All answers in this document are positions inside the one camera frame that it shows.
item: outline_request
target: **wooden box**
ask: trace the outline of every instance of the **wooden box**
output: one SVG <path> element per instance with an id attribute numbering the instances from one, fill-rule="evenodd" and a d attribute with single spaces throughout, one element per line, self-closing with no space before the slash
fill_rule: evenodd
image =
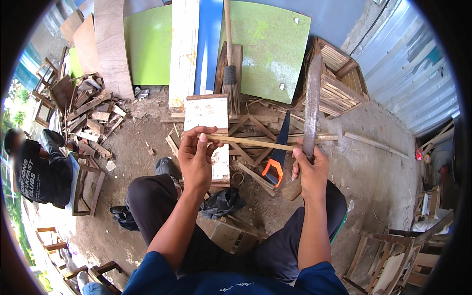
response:
<path id="1" fill-rule="evenodd" d="M 328 118 L 335 118 L 368 104 L 367 86 L 357 62 L 325 40 L 314 37 L 313 47 L 303 59 L 293 99 L 294 109 L 303 109 L 308 70 L 313 58 L 320 52 L 325 65 L 321 69 L 320 111 L 329 114 Z"/>

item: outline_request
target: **right hand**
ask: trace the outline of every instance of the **right hand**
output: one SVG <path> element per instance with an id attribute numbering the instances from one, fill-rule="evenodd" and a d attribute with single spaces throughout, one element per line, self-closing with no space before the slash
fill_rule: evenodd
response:
<path id="1" fill-rule="evenodd" d="M 292 178 L 297 179 L 302 173 L 302 197 L 304 199 L 321 199 L 326 197 L 326 184 L 328 182 L 329 160 L 321 152 L 318 146 L 313 150 L 313 165 L 308 161 L 301 148 L 293 151 L 296 161 L 293 165 Z"/>

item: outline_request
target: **left hand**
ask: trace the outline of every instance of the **left hand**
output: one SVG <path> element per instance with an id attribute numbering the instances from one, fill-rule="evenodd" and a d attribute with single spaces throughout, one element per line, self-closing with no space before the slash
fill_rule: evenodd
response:
<path id="1" fill-rule="evenodd" d="M 206 134 L 216 131 L 216 127 L 206 126 L 197 126 L 185 131 L 178 151 L 185 188 L 197 192 L 202 197 L 211 185 L 211 156 L 215 149 L 223 146 L 217 140 L 212 140 L 213 143 L 208 145 Z"/>

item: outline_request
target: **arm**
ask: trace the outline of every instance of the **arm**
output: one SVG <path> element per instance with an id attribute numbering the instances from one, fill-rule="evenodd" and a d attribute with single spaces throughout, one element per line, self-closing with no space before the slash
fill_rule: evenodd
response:
<path id="1" fill-rule="evenodd" d="M 294 149 L 296 162 L 292 172 L 297 178 L 300 170 L 302 178 L 302 197 L 305 200 L 305 217 L 302 235 L 298 246 L 298 268 L 303 270 L 320 262 L 331 263 L 331 245 L 328 236 L 326 216 L 326 184 L 328 181 L 329 160 L 315 146 L 314 164 L 310 164 L 302 150 Z"/>
<path id="2" fill-rule="evenodd" d="M 216 131 L 216 127 L 198 126 L 184 132 L 178 159 L 185 179 L 185 190 L 148 247 L 148 253 L 161 253 L 174 271 L 184 259 L 198 209 L 211 185 L 211 156 L 216 148 L 223 146 L 218 141 L 207 146 L 205 134 Z"/>

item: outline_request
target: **person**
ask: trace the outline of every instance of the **person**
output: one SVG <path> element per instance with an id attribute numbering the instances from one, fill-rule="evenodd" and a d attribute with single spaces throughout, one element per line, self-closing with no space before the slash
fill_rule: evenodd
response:
<path id="1" fill-rule="evenodd" d="M 129 186 L 126 202 L 148 249 L 122 294 L 348 294 L 330 264 L 329 241 L 344 218 L 346 200 L 328 181 L 329 161 L 318 147 L 313 165 L 294 149 L 292 176 L 303 171 L 305 206 L 250 252 L 223 251 L 195 224 L 211 185 L 211 156 L 222 146 L 207 145 L 206 134 L 216 131 L 197 126 L 184 132 L 178 152 L 183 191 L 181 175 L 167 158 L 156 162 L 156 175 Z M 334 199 L 344 204 L 327 206 Z M 288 285 L 295 279 L 294 287 Z"/>
<path id="2" fill-rule="evenodd" d="M 79 148 L 48 129 L 41 131 L 40 142 L 26 139 L 21 128 L 10 129 L 5 134 L 4 149 L 13 159 L 17 189 L 31 202 L 64 208 L 70 200 L 72 170 L 59 147 L 74 152 L 79 152 Z"/>

